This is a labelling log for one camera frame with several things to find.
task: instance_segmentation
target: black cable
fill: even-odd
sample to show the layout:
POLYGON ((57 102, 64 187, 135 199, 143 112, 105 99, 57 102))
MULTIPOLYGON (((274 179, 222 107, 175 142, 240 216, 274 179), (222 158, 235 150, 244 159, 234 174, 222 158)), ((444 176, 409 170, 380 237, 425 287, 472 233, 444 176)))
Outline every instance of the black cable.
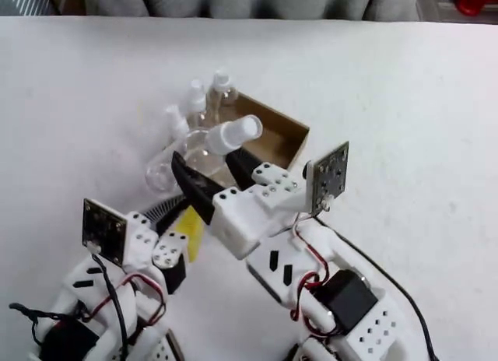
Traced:
POLYGON ((405 296, 405 298, 410 302, 410 304, 413 307, 413 310, 415 311, 417 317, 419 318, 420 325, 422 326, 422 331, 423 331, 423 337, 426 340, 426 346, 427 346, 427 352, 429 353, 429 359, 430 361, 439 361, 439 359, 436 356, 436 353, 434 352, 433 348, 433 343, 430 339, 430 334, 429 334, 429 328, 427 327, 427 323, 425 318, 422 315, 422 312, 420 311, 419 307, 417 306, 415 300, 411 297, 411 295, 403 288, 402 285, 400 285, 394 278, 392 278, 389 273, 387 273, 377 262, 372 260, 371 257, 369 257, 365 252, 360 250, 356 245, 354 245, 352 242, 349 241, 346 237, 332 229, 327 223, 322 221, 321 219, 318 218, 318 216, 313 217, 320 225, 324 227, 328 227, 330 230, 333 230, 337 236, 339 237, 340 240, 342 240, 344 243, 346 243, 348 246, 350 246, 353 250, 355 250, 358 254, 360 254, 365 260, 370 262, 384 277, 386 277, 389 282, 391 282, 401 293, 405 296))
POLYGON ((110 299, 112 300, 114 307, 116 308, 117 319, 119 320, 119 328, 121 329, 121 341, 123 343, 119 360, 125 361, 128 357, 128 336, 126 335, 125 318, 123 317, 123 311, 121 310, 121 305, 119 304, 119 299, 117 298, 116 289, 114 288, 114 286, 112 286, 112 282, 109 279, 106 265, 104 265, 104 263, 95 254, 92 254, 92 259, 102 269, 103 279, 106 281, 107 291, 109 291, 110 299))
POLYGON ((41 342, 37 338, 38 318, 50 318, 54 321, 76 321, 79 318, 77 315, 43 312, 42 310, 30 309, 19 303, 10 303, 9 309, 18 310, 22 315, 28 317, 31 322, 33 322, 31 325, 31 335, 33 336, 34 342, 39 346, 41 346, 41 342))

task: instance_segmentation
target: cable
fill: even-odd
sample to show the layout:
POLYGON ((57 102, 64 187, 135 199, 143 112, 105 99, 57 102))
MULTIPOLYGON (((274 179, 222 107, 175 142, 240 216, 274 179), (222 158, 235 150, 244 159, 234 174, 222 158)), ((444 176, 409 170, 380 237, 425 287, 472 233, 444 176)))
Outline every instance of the cable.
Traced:
POLYGON ((340 240, 342 240, 344 243, 346 243, 348 246, 350 246, 353 250, 355 250, 358 254, 360 254, 365 260, 370 262, 384 277, 386 277, 389 282, 391 282, 401 293, 405 296, 405 298, 410 302, 410 304, 413 307, 413 310, 415 311, 420 325, 422 326, 422 331, 423 331, 423 337, 426 340, 426 346, 427 346, 427 352, 429 353, 429 359, 430 361, 439 361, 439 359, 436 356, 436 353, 434 352, 433 348, 433 343, 432 340, 430 339, 430 334, 429 334, 429 328, 427 327, 427 323, 425 318, 422 315, 422 312, 420 311, 419 307, 417 306, 415 300, 410 296, 410 294, 403 288, 402 285, 400 285, 394 278, 392 278, 377 262, 372 260, 371 257, 369 257, 365 252, 360 250, 355 244, 353 244, 349 239, 332 229, 327 223, 322 221, 318 216, 313 217, 320 225, 329 228, 330 230, 334 231, 337 236, 339 237, 340 240))
POLYGON ((116 289, 114 288, 114 286, 112 286, 112 282, 109 279, 106 265, 97 257, 96 254, 92 254, 92 259, 102 269, 103 279, 106 281, 107 291, 109 291, 110 299, 112 300, 114 307, 116 308, 117 320, 119 321, 119 328, 121 329, 121 341, 123 343, 121 348, 121 357, 119 360, 125 361, 128 357, 128 336, 126 335, 125 319, 123 317, 121 305, 119 304, 119 299, 117 298, 116 289))
MULTIPOLYGON (((303 292, 303 289, 315 289, 317 287, 320 287, 324 285, 328 279, 330 278, 330 271, 328 270, 328 263, 327 261, 321 256, 321 254, 311 245, 309 244, 300 234, 300 232, 297 230, 297 225, 306 219, 310 219, 312 216, 305 216, 303 218, 299 218, 300 214, 297 213, 296 218, 294 219, 294 223, 291 226, 291 230, 293 235, 296 238, 301 239, 305 244, 308 250, 319 260, 319 262, 323 265, 324 270, 325 270, 325 276, 322 280, 320 280, 320 275, 317 272, 308 272, 306 273, 303 278, 301 278, 299 285, 297 286, 297 300, 296 300, 296 307, 290 311, 290 318, 293 321, 298 321, 299 316, 300 316, 300 298, 301 298, 301 293, 303 292)), ((322 332, 315 326, 311 324, 311 320, 309 317, 307 317, 305 314, 303 314, 303 323, 306 326, 306 328, 310 331, 310 333, 314 336, 317 336, 319 338, 329 338, 333 335, 336 335, 338 333, 338 328, 333 328, 332 331, 330 332, 322 332)))
POLYGON ((79 315, 54 313, 54 312, 43 312, 42 310, 30 309, 19 303, 10 303, 9 309, 18 310, 22 315, 28 317, 32 323, 31 325, 31 335, 33 340, 39 346, 42 346, 41 342, 37 338, 37 326, 38 318, 50 318, 54 321, 76 321, 79 319, 79 315))
MULTIPOLYGON (((124 277, 123 281, 119 285, 116 286, 116 288, 128 284, 134 278, 140 278, 145 284, 147 284, 149 287, 154 289, 154 291, 156 291, 159 294, 160 305, 147 322, 148 325, 155 324, 164 315, 164 313, 163 313, 161 316, 158 316, 161 309, 164 308, 164 312, 166 312, 166 300, 164 299, 163 289, 161 289, 161 286, 159 286, 151 278, 149 278, 148 276, 143 275, 141 273, 132 273, 130 275, 127 275, 126 277, 124 277)), ((97 313, 99 313, 99 311, 103 308, 103 306, 106 305, 107 303, 109 303, 109 301, 110 301, 110 296, 106 297, 99 304, 97 304, 95 306, 95 308, 92 310, 92 312, 90 313, 90 315, 87 318, 85 318, 84 322, 89 322, 90 320, 92 320, 97 315, 97 313)))

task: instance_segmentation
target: white tabletop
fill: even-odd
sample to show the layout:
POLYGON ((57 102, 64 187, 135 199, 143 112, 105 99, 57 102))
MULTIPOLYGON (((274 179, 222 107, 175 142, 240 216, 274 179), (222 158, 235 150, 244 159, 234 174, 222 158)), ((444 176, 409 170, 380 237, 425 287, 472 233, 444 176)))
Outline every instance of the white tabletop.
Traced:
MULTIPOLYGON (((328 221, 415 297, 443 360, 498 354, 498 27, 423 23, 0 20, 0 353, 84 255, 82 198, 123 212, 143 188, 159 106, 226 65, 310 126, 298 166, 350 141, 328 221)), ((281 359, 296 327, 214 239, 177 298, 187 360, 281 359)))

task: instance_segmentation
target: brown cardboard box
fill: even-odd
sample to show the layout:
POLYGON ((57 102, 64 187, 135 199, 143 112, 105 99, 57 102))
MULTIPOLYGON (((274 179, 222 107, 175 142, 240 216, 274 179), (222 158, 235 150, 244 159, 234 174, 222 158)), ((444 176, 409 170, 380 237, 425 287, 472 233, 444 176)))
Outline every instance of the brown cardboard box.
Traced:
POLYGON ((236 109, 241 117, 253 114, 263 123, 261 137, 246 143, 244 148, 262 161, 289 168, 304 147, 310 129, 242 93, 236 109))

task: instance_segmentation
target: clear bottle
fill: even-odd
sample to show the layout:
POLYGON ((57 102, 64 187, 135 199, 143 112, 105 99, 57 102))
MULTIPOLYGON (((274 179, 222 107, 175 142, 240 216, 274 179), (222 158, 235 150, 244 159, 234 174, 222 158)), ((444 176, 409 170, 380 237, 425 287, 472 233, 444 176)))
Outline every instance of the clear bottle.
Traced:
POLYGON ((193 79, 187 93, 185 114, 187 123, 192 129, 204 127, 206 119, 206 95, 204 85, 200 79, 193 79))
POLYGON ((146 169, 149 188, 159 195, 175 192, 177 182, 171 170, 173 152, 178 151, 192 169, 207 177, 225 166, 224 156, 238 149, 244 142, 261 136, 260 120, 252 115, 220 124, 213 129, 196 128, 166 147, 154 157, 146 169))
POLYGON ((189 133, 187 120, 182 116, 178 105, 172 105, 166 108, 164 117, 168 120, 168 132, 172 143, 165 147, 159 154, 155 155, 146 167, 147 186, 157 194, 169 194, 175 190, 175 180, 171 172, 171 157, 173 151, 183 141, 183 138, 189 133))
POLYGON ((235 109, 238 97, 228 71, 224 68, 217 70, 206 97, 207 111, 202 126, 212 128, 221 122, 236 120, 239 117, 235 109))

